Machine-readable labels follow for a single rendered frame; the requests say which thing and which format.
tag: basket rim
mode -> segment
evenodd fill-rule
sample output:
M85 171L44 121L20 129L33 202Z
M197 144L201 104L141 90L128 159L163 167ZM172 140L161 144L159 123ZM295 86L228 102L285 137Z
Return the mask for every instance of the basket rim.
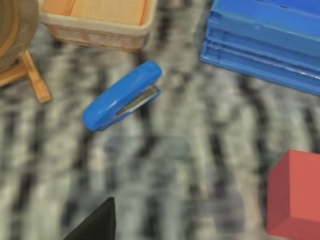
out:
M76 28L89 31L108 32L121 35L142 36L149 33L154 22L158 0L149 0L150 7L147 21L143 25L87 20L74 16L63 16L40 11L39 21L45 25L56 25L65 28Z

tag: wooden disc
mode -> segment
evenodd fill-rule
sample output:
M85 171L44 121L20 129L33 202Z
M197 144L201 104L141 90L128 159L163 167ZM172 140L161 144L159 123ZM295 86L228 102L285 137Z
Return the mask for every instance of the wooden disc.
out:
M37 0L0 0L0 72L27 49L38 17Z

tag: blue stapler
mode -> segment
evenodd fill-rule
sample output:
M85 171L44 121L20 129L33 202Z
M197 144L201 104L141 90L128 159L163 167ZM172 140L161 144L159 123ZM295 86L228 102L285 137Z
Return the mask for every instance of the blue stapler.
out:
M123 120L160 94L155 85L161 68L147 61L96 98L83 112L82 121L91 131L103 131Z

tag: red box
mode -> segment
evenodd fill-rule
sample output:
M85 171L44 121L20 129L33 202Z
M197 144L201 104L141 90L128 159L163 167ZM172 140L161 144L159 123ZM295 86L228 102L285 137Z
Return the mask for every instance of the red box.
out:
M320 155L289 150L267 178L267 233L320 240Z

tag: beige basket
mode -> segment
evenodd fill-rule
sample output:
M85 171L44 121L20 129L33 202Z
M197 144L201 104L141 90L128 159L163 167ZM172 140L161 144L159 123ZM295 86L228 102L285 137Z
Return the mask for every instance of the beige basket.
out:
M62 42L132 52L143 47L150 33L157 2L158 0L43 0L40 22L47 26L54 38ZM133 6L133 3L139 4L139 8ZM101 18L104 12L109 16L106 19Z

